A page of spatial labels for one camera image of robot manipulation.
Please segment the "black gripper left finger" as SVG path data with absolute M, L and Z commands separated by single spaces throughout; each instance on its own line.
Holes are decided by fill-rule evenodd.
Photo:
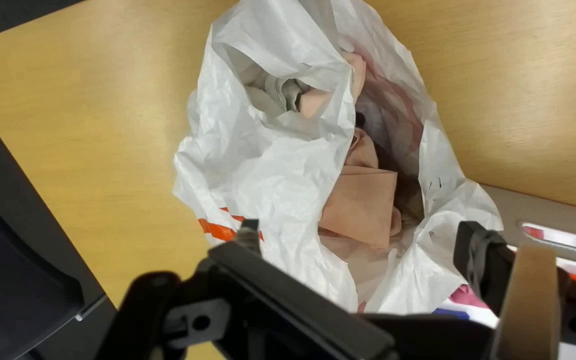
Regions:
M 95 360 L 185 360 L 199 344 L 226 360 L 397 360 L 387 332 L 266 261 L 254 220 L 189 277 L 138 275 Z

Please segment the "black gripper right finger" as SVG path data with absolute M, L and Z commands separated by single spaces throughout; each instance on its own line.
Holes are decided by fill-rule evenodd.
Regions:
M 486 360 L 562 360 L 560 344 L 576 350 L 576 273 L 546 245 L 516 249 L 477 221 L 460 221 L 454 265 L 497 315 Z

